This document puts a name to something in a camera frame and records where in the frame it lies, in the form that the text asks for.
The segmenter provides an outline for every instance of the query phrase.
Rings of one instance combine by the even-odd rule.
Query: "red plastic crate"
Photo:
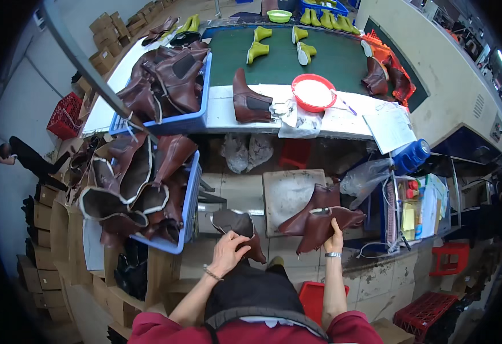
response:
[[[457,300],[455,295],[427,292],[394,314],[392,322],[415,335],[416,342],[425,340],[426,331]]]
[[[323,310],[323,283],[304,282],[299,292],[299,300],[304,308],[304,314],[321,326],[321,312]],[[348,296],[349,286],[344,286]]]
[[[58,102],[47,129],[61,140],[72,139],[77,136],[82,120],[79,119],[82,100],[71,92]]]

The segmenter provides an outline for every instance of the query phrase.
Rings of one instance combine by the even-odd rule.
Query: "red plastic bowl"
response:
[[[333,93],[331,93],[331,98],[332,98],[331,103],[329,103],[329,105],[327,105],[327,106],[314,106],[314,105],[310,105],[310,104],[305,103],[304,101],[302,101],[302,99],[299,98],[299,97],[297,97],[297,95],[295,94],[295,85],[297,85],[299,82],[301,82],[303,80],[315,80],[315,81],[319,81],[323,85],[327,86],[328,89],[330,89],[330,90],[331,89],[335,89],[335,87],[333,86],[333,84],[330,83],[328,79],[326,79],[324,77],[321,77],[319,75],[316,75],[316,74],[301,74],[301,75],[299,75],[291,83],[291,91],[293,91],[293,94],[295,95],[295,98],[296,98],[296,103],[300,107],[302,107],[304,110],[310,111],[310,112],[322,112],[325,109],[327,109],[329,107],[332,107],[333,104],[335,104],[335,101],[337,100],[337,96],[334,95]]]

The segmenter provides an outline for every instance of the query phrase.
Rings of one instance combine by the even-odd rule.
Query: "hand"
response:
[[[209,271],[215,276],[224,277],[238,264],[241,257],[251,249],[251,246],[243,246],[235,251],[239,244],[249,240],[248,237],[241,236],[233,230],[224,234],[214,246],[213,262],[208,267]]]
[[[343,253],[343,231],[339,228],[336,218],[331,219],[331,226],[333,227],[335,234],[323,243],[323,248],[326,253]]]

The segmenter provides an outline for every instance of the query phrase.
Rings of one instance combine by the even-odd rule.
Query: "blue plastic basket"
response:
[[[333,8],[333,7],[309,4],[309,3],[304,2],[303,0],[300,0],[300,13],[301,13],[301,15],[304,14],[304,10],[306,8],[313,9],[316,11],[316,15],[319,19],[323,15],[323,12],[321,10],[327,9],[327,10],[330,10],[331,13],[333,13],[335,15],[342,15],[344,17],[348,16],[347,8],[345,6],[343,6],[343,4],[341,4],[337,0],[335,0],[335,1],[337,2],[337,6],[335,6],[335,8]]]
[[[210,52],[200,73],[203,74],[203,94],[201,97],[201,108],[198,112],[192,114],[181,114],[163,119],[163,123],[157,124],[154,120],[145,122],[144,126],[148,128],[153,135],[175,135],[188,134],[200,131],[207,127],[207,102],[209,98],[209,83],[211,80],[211,60],[213,54]],[[117,113],[113,114],[110,125],[110,135],[128,134],[126,120]]]
[[[141,236],[131,235],[130,237],[132,239],[172,254],[180,254],[182,252],[184,244],[192,238],[192,234],[194,232],[195,212],[198,209],[199,182],[201,180],[202,172],[201,165],[199,165],[199,150],[194,153],[192,166],[189,169],[190,177],[187,181],[184,206],[182,207],[184,227],[180,230],[178,235],[178,244],[159,237],[153,237],[151,240],[148,240]]]

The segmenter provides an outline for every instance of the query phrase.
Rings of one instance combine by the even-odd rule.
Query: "black pants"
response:
[[[61,191],[67,191],[68,187],[65,186],[64,183],[50,175],[55,175],[56,173],[58,173],[58,171],[60,170],[60,168],[62,168],[68,158],[69,153],[66,152],[55,163],[48,163],[45,167],[45,171],[39,171],[39,174],[35,173],[35,175],[39,177],[39,184],[49,185]]]

